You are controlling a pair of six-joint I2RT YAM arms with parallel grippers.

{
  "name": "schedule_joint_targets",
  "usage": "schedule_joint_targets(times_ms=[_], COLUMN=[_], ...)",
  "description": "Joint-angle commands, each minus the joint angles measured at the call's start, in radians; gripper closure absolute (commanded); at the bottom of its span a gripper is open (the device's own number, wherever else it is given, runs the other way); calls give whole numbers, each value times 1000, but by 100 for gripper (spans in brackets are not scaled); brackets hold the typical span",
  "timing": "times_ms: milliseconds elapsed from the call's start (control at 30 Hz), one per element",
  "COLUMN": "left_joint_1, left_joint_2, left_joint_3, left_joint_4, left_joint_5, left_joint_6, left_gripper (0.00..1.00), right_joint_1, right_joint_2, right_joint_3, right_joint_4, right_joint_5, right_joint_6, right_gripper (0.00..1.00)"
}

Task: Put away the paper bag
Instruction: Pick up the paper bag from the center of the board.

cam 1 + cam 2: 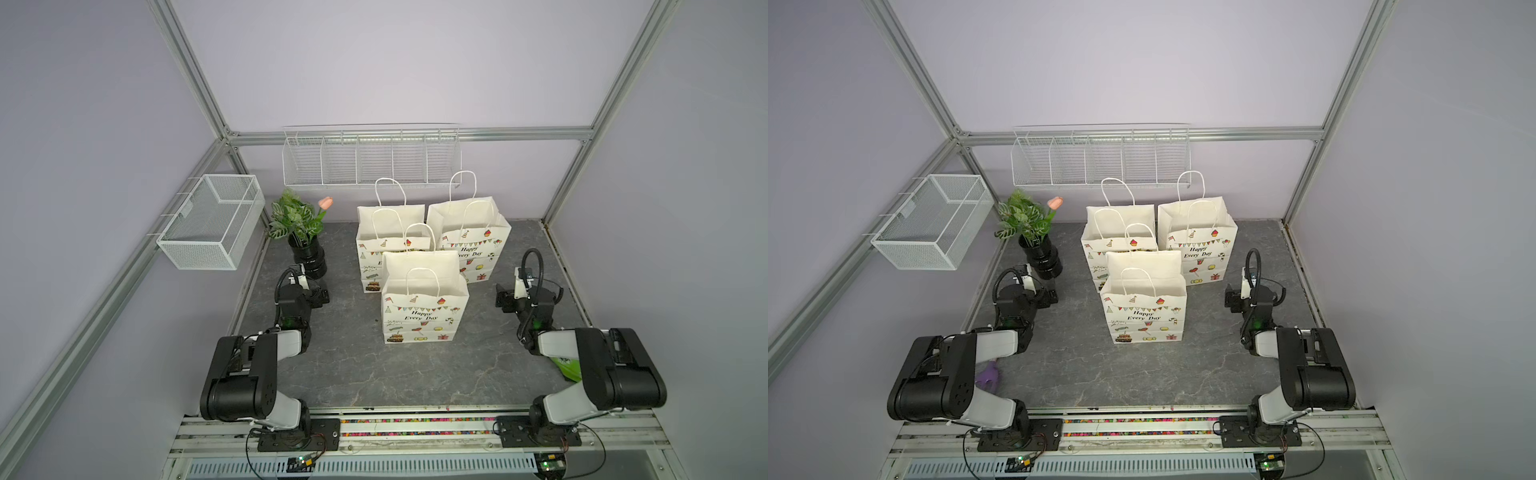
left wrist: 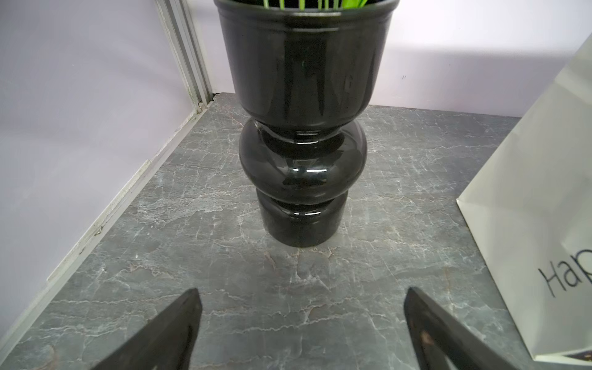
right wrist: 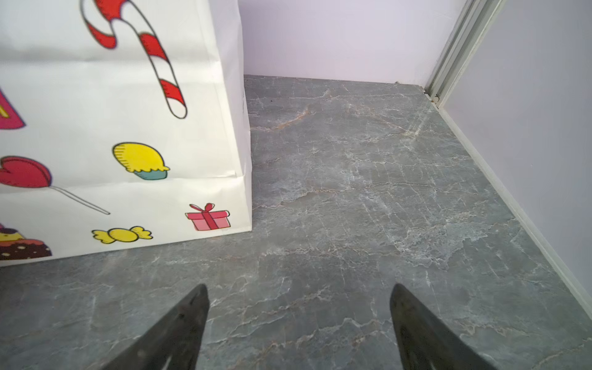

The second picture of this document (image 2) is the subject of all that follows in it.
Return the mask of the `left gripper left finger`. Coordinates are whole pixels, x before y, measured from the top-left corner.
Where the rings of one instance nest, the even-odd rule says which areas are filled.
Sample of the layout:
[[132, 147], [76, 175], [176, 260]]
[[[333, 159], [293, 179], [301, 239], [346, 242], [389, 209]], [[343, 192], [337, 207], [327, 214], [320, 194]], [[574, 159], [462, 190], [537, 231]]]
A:
[[185, 291], [95, 369], [188, 369], [202, 316], [199, 291]]

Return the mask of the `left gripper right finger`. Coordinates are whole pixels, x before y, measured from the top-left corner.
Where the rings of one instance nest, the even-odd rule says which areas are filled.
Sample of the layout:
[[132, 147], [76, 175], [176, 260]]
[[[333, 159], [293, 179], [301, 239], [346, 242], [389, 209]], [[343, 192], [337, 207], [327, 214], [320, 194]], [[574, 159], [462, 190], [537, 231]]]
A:
[[419, 288], [408, 289], [404, 313], [421, 369], [515, 368]]

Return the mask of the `white party paper bag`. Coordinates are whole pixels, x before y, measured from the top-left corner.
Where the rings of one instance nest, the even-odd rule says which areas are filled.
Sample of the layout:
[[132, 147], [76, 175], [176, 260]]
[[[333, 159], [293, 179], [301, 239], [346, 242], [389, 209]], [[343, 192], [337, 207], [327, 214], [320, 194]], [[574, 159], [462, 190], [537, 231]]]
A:
[[591, 364], [591, 43], [458, 198], [533, 360]]

